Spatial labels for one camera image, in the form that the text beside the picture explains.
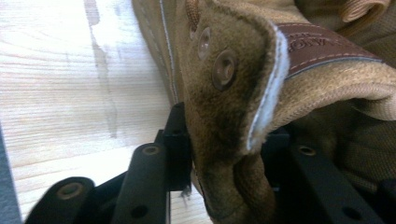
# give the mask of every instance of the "black plastic part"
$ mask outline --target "black plastic part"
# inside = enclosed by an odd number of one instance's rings
[[[110,223],[125,176],[126,172],[108,180],[106,183],[94,189],[92,199],[94,202],[94,210],[90,214],[90,223]]]
[[[173,106],[163,130],[163,143],[170,158],[169,190],[191,188],[191,148],[183,103]]]
[[[296,196],[299,223],[384,223],[318,148],[293,146],[288,153],[285,191]]]
[[[65,186],[63,195],[60,192]],[[35,206],[26,224],[72,224],[87,223],[89,218],[93,182],[85,177],[70,177],[52,186]]]
[[[15,195],[6,148],[0,128],[0,223],[21,223],[20,208]]]
[[[382,181],[375,198],[378,214],[387,223],[396,223],[396,179]]]
[[[167,152],[161,144],[137,148],[111,223],[169,223]]]

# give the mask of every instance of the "light wood floor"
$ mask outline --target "light wood floor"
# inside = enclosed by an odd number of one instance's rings
[[[170,109],[130,0],[1,1],[0,78],[23,219],[59,180],[99,185],[125,171]],[[186,203],[178,195],[172,223],[210,223],[196,191]]]

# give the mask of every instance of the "black metal bracket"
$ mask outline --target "black metal bracket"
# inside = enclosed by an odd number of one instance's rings
[[[262,159],[287,223],[396,223],[396,180],[363,200],[320,148],[296,145],[284,128],[269,134]],[[170,223],[169,192],[191,188],[191,164],[184,105],[178,104],[155,142],[135,150],[126,173],[96,188],[84,177],[59,182],[26,223]]]

